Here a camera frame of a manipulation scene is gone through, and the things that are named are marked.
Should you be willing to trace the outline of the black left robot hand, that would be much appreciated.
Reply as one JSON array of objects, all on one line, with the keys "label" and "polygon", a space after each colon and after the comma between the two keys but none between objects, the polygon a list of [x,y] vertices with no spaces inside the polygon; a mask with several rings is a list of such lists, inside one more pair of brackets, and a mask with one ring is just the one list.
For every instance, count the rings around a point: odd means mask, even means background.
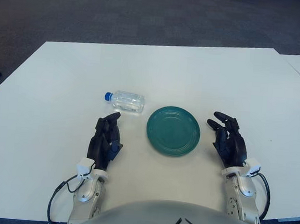
[{"label": "black left robot hand", "polygon": [[95,169],[106,171],[109,162],[115,159],[123,147],[117,125],[120,116],[120,112],[115,112],[97,121],[95,134],[87,151],[87,158],[95,161]]}]

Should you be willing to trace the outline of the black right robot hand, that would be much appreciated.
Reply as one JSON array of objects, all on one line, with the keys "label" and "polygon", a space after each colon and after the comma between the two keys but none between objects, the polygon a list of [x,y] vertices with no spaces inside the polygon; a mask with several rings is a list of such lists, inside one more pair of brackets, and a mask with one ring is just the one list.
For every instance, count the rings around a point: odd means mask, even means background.
[{"label": "black right robot hand", "polygon": [[247,151],[245,141],[239,133],[240,128],[237,119],[216,111],[214,116],[224,126],[211,119],[207,120],[207,124],[216,133],[216,140],[213,142],[213,145],[221,157],[225,168],[242,167],[247,159]]}]

